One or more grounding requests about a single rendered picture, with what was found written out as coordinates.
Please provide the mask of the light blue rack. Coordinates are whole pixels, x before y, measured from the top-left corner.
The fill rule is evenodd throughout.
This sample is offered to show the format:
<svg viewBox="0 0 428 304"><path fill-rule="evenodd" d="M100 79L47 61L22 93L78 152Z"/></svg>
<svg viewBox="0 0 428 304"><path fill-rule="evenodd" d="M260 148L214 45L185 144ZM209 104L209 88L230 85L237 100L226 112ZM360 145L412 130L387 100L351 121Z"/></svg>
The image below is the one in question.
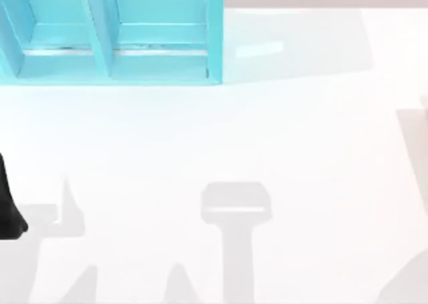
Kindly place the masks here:
<svg viewBox="0 0 428 304"><path fill-rule="evenodd" d="M0 0L0 86L217 85L224 0Z"/></svg>

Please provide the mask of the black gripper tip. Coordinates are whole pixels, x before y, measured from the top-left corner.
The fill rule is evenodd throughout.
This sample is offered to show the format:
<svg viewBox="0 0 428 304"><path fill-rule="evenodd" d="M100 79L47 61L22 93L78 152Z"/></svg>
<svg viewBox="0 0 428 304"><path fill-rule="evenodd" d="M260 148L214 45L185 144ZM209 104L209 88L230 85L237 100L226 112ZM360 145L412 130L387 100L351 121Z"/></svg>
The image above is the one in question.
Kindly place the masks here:
<svg viewBox="0 0 428 304"><path fill-rule="evenodd" d="M0 153L0 240L17 240L28 228L27 221L13 200L3 155Z"/></svg>

